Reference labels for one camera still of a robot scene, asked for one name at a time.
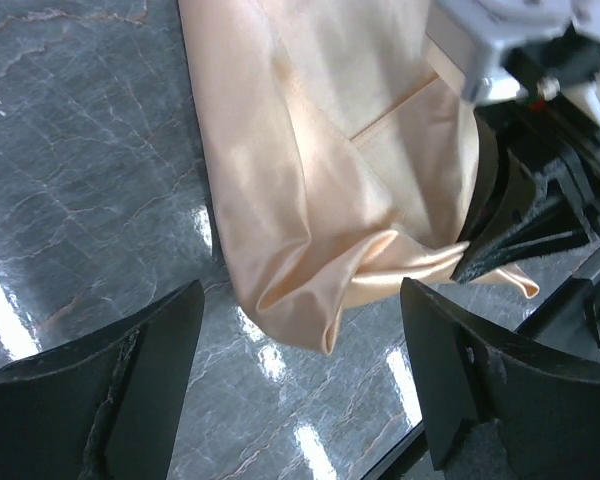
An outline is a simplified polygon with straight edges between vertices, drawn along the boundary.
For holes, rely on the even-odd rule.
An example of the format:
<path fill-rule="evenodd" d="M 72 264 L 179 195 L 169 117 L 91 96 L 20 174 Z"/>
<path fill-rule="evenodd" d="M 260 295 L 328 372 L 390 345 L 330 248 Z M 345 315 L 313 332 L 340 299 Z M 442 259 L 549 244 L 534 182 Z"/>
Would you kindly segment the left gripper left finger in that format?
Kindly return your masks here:
<path fill-rule="evenodd" d="M 134 315 L 0 369 L 0 479 L 164 479 L 205 297 Z"/>

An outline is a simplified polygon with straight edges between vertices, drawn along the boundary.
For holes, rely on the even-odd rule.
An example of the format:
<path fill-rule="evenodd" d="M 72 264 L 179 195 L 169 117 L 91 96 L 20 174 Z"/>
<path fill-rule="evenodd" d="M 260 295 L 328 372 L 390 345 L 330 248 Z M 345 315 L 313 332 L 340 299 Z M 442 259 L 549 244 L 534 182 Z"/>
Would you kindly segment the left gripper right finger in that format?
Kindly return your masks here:
<path fill-rule="evenodd" d="M 434 469 L 448 479 L 600 479 L 600 363 L 403 281 L 403 325 Z"/>

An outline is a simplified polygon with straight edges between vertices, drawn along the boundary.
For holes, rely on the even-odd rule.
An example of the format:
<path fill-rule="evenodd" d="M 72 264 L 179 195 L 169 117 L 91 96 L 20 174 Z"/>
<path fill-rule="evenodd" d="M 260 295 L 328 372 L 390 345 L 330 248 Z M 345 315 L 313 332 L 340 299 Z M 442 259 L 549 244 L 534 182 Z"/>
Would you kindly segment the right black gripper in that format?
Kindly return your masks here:
<path fill-rule="evenodd" d="M 451 278 L 600 239 L 600 128 L 564 95 L 475 108 L 478 169 Z"/>

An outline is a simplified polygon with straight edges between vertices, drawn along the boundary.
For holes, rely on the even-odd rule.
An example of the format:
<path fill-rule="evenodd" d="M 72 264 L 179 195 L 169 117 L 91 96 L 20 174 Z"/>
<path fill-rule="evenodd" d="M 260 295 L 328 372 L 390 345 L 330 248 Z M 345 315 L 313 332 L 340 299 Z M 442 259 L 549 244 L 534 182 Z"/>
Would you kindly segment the peach satin napkin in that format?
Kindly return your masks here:
<path fill-rule="evenodd" d="M 342 312 L 445 283 L 476 187 L 472 108 L 424 1 L 179 5 L 223 255 L 268 336 L 330 353 Z"/>

